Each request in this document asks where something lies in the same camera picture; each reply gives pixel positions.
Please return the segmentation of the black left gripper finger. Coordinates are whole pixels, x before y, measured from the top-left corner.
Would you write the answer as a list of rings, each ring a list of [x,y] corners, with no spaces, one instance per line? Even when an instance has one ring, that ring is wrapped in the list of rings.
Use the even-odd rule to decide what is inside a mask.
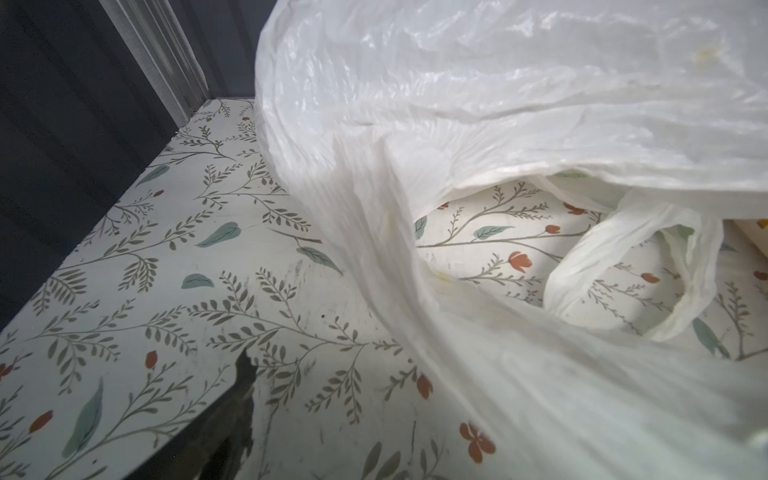
[[[130,472],[129,479],[233,479],[253,448],[257,364],[243,351],[234,384]]]

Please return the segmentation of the white plastic grocery bag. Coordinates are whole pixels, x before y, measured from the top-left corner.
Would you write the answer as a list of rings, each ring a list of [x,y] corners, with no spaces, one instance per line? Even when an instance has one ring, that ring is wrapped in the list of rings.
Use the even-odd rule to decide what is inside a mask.
[[[522,479],[763,479],[767,375],[668,345],[767,213],[763,1],[280,1],[255,121],[371,309]],[[518,178],[606,218],[541,306],[420,258]]]

